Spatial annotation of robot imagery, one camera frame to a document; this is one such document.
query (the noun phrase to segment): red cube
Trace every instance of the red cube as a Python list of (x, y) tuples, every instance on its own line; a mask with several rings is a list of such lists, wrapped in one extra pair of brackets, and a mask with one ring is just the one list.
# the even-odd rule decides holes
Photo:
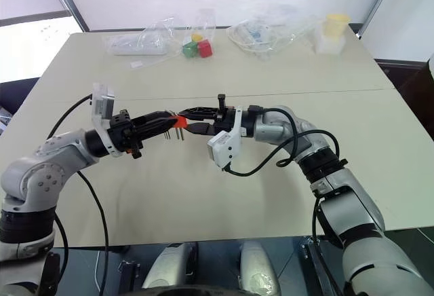
[(206, 39), (197, 43), (197, 49), (201, 57), (208, 57), (212, 55), (212, 49), (210, 42)]

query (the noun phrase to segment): orange object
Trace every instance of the orange object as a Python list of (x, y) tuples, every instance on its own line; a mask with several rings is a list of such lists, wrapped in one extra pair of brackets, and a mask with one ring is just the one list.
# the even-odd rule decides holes
[(173, 128), (186, 128), (187, 127), (187, 118), (183, 116), (172, 116), (171, 118), (176, 118), (178, 121), (172, 126)]

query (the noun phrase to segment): table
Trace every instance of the table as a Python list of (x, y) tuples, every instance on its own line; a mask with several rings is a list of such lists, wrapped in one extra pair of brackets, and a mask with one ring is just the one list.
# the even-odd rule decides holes
[[(86, 86), (94, 81), (93, 75), (87, 66), (79, 70), (77, 62), (83, 60), (80, 51), (85, 43), (97, 41), (100, 36), (73, 35), (59, 52), (0, 138), (3, 155), (0, 171), (13, 159), (35, 150), (55, 121), (70, 107), (71, 101), (89, 93)], [(217, 35), (216, 45), (220, 44), (226, 42), (224, 37)], [(387, 229), (433, 225), (434, 144), (361, 44), (349, 36), (348, 47), (340, 61), (331, 56), (318, 56), (321, 60), (309, 71), (303, 70), (305, 63), (286, 67), (278, 55), (279, 62), (271, 60), (275, 64), (274, 76), (255, 84), (249, 84), (246, 77), (232, 80), (233, 84), (230, 84), (231, 79), (222, 76), (214, 87), (209, 87), (195, 85), (190, 77), (184, 85), (168, 85), (166, 90), (158, 80), (155, 89), (139, 89), (140, 85), (148, 85), (141, 76), (158, 73), (158, 69), (168, 74), (169, 71), (183, 73), (186, 67), (194, 68), (189, 60), (183, 58), (140, 69), (141, 76), (135, 71), (119, 70), (118, 77), (125, 73), (124, 78), (111, 81), (113, 77), (107, 77), (104, 82), (114, 83), (121, 96), (115, 102), (115, 111), (126, 108), (133, 117), (164, 109), (179, 111), (193, 106), (215, 107), (216, 93), (226, 92), (225, 89), (230, 90), (226, 99), (228, 105), (287, 105), (297, 116), (309, 119), (318, 128), (336, 135), (341, 157), (348, 159), (348, 167), (377, 203)], [(297, 56), (292, 48), (300, 53), (304, 51), (306, 57), (315, 61), (302, 43), (288, 48), (284, 54), (301, 60), (302, 57)], [(98, 55), (90, 54), (94, 58), (105, 58), (101, 53), (102, 50)], [(241, 71), (236, 65), (240, 62), (251, 67), (256, 67), (259, 62), (240, 50), (234, 49), (231, 53), (234, 72)], [(360, 66), (355, 62), (355, 56), (348, 55), (352, 53), (363, 56)], [(224, 56), (218, 58), (218, 55), (216, 48), (216, 62), (222, 65)], [(75, 67), (67, 67), (67, 70), (74, 68), (73, 74), (61, 71), (68, 57)], [(213, 58), (197, 61), (194, 64), (199, 69), (205, 71), (199, 62), (204, 61), (214, 71), (220, 71), (212, 63)], [(296, 66), (291, 60), (288, 63)], [(262, 67), (269, 66), (268, 63), (261, 64)], [(288, 84), (278, 79), (287, 71), (318, 74), (321, 69), (316, 66), (320, 65), (325, 67), (322, 72), (327, 73), (327, 77), (319, 79), (311, 75), (296, 80), (295, 75), (288, 75)], [(335, 66), (346, 69), (346, 73), (330, 76)], [(363, 74), (365, 81), (355, 79), (363, 77)], [(218, 73), (213, 72), (212, 76), (217, 77)], [(69, 81), (73, 77), (77, 78), (77, 84)], [(127, 81), (133, 81), (132, 88), (128, 89)], [(260, 93), (261, 85), (267, 94)], [(248, 93), (236, 96), (242, 93), (243, 86)], [(143, 93), (141, 97), (138, 96), (140, 91)], [(90, 107), (85, 105), (68, 117), (59, 132), (80, 127), (92, 128)], [(310, 234), (314, 197), (297, 165), (291, 164), (284, 169), (274, 166), (275, 161), (286, 156), (283, 151), (254, 176), (234, 177), (221, 172), (209, 160), (206, 136), (186, 132), (184, 142), (174, 136), (173, 132), (170, 141), (162, 136), (145, 141), (144, 157), (138, 160), (127, 155), (121, 159), (105, 157), (99, 164), (83, 171), (105, 209), (112, 245)], [(272, 146), (255, 143), (252, 139), (243, 139), (242, 153), (233, 162), (233, 168), (248, 171), (272, 149)], [(103, 245), (98, 209), (87, 187), (76, 175), (71, 177), (60, 195), (58, 214), (71, 246)], [(56, 237), (56, 245), (62, 245), (60, 236)]]

